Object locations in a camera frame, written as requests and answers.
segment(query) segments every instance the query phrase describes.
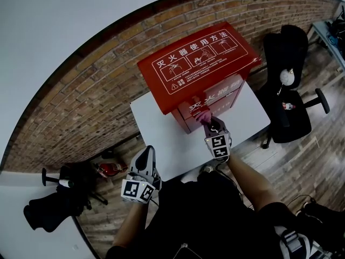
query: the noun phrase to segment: chair armrest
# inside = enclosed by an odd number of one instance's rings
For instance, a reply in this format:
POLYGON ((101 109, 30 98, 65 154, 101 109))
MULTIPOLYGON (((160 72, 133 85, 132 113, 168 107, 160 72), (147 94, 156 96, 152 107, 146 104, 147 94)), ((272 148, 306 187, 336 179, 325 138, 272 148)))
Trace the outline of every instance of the chair armrest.
POLYGON ((318 97, 311 101, 306 102, 304 106, 307 108, 307 107, 311 107, 317 104, 321 104, 323 109, 325 110, 325 113, 328 114, 330 109, 329 109, 329 105, 328 105, 325 95, 323 95, 323 92, 319 88, 315 89, 315 92, 318 95, 318 97))

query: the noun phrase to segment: black office chair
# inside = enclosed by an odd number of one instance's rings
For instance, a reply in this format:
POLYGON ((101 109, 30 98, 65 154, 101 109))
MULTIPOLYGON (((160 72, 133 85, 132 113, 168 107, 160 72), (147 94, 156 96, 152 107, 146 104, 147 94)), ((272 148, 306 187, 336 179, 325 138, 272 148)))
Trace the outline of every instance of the black office chair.
POLYGON ((259 90, 258 98, 271 120, 268 139, 263 145, 267 149, 273 138, 275 143, 287 143, 299 139, 312 131, 306 108, 321 103, 325 112, 329 106, 322 91, 315 89, 317 98, 303 103, 296 88, 301 81, 303 64, 308 51, 306 33, 292 25, 284 25, 281 33, 270 33, 264 38, 267 61, 267 83, 259 90), (293 69, 295 80, 290 86, 282 86, 280 73, 293 69), (282 103, 295 105, 292 110, 284 110, 282 103))
POLYGON ((46 176, 46 169, 42 170, 42 183, 56 182, 57 192, 41 199, 31 200, 24 207, 24 216, 33 230, 42 227, 47 232, 53 232, 69 216, 80 216, 87 209, 92 209, 89 197, 97 199, 104 205, 108 201, 95 193, 96 177, 94 170, 86 163, 74 163, 72 168, 62 166, 60 178, 46 176), (65 187, 60 180, 68 180, 72 184, 65 187))

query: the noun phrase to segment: cable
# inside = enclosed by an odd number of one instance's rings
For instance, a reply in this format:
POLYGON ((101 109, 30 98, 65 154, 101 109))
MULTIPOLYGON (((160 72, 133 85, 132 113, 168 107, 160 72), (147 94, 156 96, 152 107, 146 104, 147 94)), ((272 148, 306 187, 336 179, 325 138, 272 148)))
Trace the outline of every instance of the cable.
POLYGON ((288 207, 292 202, 294 202, 295 200, 297 200, 299 197, 302 197, 302 196, 308 196, 308 197, 310 198, 310 201, 311 201, 311 202, 316 202, 315 199, 314 199, 312 196, 310 196, 310 195, 299 195, 299 196, 295 197, 291 202, 289 202, 288 205, 287 205, 287 207, 288 207))
POLYGON ((228 180, 230 180, 230 181, 232 182, 232 184, 236 187, 236 189, 237 189, 237 191, 238 191, 238 193, 239 193, 239 196, 240 196, 240 198, 241 198, 241 200, 242 200, 242 202, 243 202, 243 195, 242 195, 242 193, 238 190, 236 183, 235 183, 228 175, 226 175, 223 171, 221 171, 221 170, 218 169, 218 167, 219 167, 221 164, 227 162, 227 161, 229 160, 229 158, 230 158, 230 157, 227 156, 226 160, 223 160, 221 163, 219 163, 219 164, 215 167, 215 170, 216 170, 217 172, 221 173, 223 176, 225 176, 228 180))
POLYGON ((150 198, 150 201, 153 202, 155 205, 157 205, 157 206, 159 207, 158 203, 155 202, 155 201, 152 199, 152 197, 150 198))

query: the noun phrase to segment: hand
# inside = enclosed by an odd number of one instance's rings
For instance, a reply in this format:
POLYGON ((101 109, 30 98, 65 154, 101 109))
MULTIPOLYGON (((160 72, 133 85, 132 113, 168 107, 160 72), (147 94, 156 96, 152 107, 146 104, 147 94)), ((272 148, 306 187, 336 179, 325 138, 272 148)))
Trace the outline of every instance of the hand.
POLYGON ((196 117, 196 120, 199 121, 201 124, 210 124, 211 123, 212 113, 210 110, 204 110, 199 113, 196 117))

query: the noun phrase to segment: instruction diagram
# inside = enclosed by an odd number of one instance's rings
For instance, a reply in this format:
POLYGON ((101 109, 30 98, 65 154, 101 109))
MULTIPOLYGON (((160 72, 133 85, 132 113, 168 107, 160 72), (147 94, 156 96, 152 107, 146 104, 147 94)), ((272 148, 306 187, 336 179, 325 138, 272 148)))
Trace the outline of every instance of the instruction diagram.
POLYGON ((165 67, 161 69, 163 76, 165 77, 166 81, 170 81, 171 79, 179 76, 185 71, 191 69, 190 64, 187 62, 185 58, 178 59, 171 64, 167 64, 165 67))
POLYGON ((237 47, 237 44, 230 37, 226 37, 219 41, 213 42, 211 46, 217 54, 221 54, 237 47))
POLYGON ((186 42, 151 62, 169 94, 219 70, 248 52, 227 29, 186 42))
POLYGON ((203 63, 211 58, 214 58, 216 55, 210 49, 209 46, 202 47, 201 49, 187 55, 189 62, 193 65, 193 67, 203 63))

